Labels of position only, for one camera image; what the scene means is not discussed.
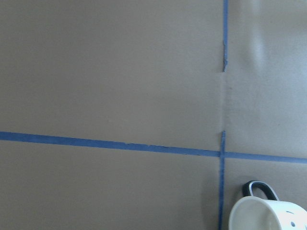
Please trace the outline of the white smiley mug black handle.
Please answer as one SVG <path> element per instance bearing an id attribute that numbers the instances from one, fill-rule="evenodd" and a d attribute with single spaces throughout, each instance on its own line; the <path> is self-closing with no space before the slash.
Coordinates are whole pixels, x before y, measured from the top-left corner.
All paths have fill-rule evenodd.
<path id="1" fill-rule="evenodd" d="M 267 183 L 249 181 L 242 186 L 243 197 L 231 209 L 229 230 L 305 230 L 307 211 L 279 200 Z"/>

